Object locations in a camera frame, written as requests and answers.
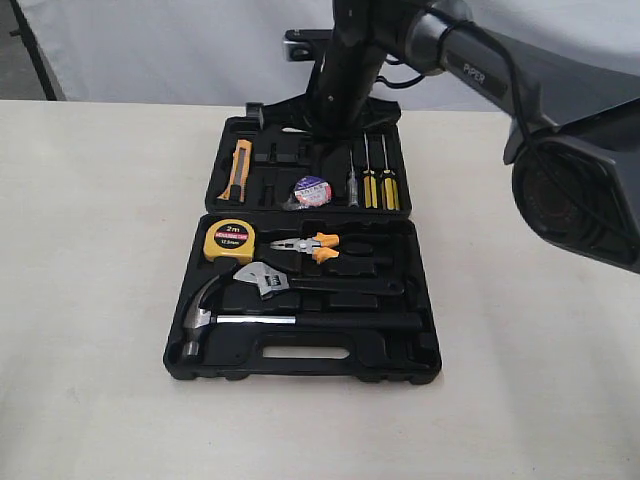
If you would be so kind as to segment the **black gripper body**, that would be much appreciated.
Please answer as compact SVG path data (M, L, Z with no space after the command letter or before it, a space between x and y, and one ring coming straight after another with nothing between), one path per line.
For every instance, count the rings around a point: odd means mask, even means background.
M263 106L264 122L325 140L346 140L397 124L399 104L370 96L385 58L383 50L368 42L348 47L330 40L306 92Z

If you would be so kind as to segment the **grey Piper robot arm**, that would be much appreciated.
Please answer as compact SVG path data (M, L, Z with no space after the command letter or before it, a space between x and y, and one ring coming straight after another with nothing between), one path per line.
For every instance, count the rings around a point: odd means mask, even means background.
M374 124L387 57L449 73L512 120L504 161L527 225L565 251L639 269L639 80L477 25L462 1L337 1L307 91L265 117L325 138Z

